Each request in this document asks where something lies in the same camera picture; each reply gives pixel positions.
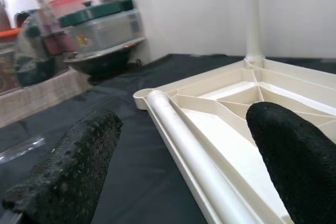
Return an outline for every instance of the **clear plastic bag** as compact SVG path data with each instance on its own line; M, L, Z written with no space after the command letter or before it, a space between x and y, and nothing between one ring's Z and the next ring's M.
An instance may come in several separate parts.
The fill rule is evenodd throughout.
M45 138L41 135L31 137L26 141L18 143L17 145L12 146L8 150L0 153L0 165L7 163L22 155L25 155L27 152L30 152L45 144L46 144Z

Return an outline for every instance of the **black textured gripper pad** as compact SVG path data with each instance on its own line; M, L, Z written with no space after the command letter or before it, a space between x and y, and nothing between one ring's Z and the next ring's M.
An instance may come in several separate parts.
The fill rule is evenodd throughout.
M274 103L253 104L246 120L294 223L336 223L336 145L313 124Z
M31 223L91 223L121 125L110 111L85 116L25 181L6 192L3 207L24 213Z

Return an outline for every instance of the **white plastic rod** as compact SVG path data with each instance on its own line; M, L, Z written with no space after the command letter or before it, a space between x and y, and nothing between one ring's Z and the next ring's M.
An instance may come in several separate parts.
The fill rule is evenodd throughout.
M265 56L260 50L259 0L246 0L246 59L261 61Z
M171 106L168 96L162 91L154 90L148 95L148 103L222 223L262 223L234 192L227 179Z

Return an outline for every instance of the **white plastic tray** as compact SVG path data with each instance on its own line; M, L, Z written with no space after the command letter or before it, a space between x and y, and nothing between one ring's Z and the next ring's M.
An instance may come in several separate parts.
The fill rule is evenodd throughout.
M208 223L293 223L247 127L251 104L291 109L336 143L330 73L243 60L133 97L149 112Z

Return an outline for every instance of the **black tablecloth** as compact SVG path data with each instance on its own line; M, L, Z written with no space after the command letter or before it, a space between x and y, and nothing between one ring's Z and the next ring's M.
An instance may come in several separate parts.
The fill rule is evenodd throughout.
M169 55L137 73L105 81L0 129L0 152L37 134L45 136L47 142L0 165L0 197L27 176L70 125L92 110L106 108L121 118L123 128L92 223L206 223L147 111L136 108L132 95L140 89L158 87L241 59L223 55ZM323 64L320 60L281 61L336 72L335 64Z

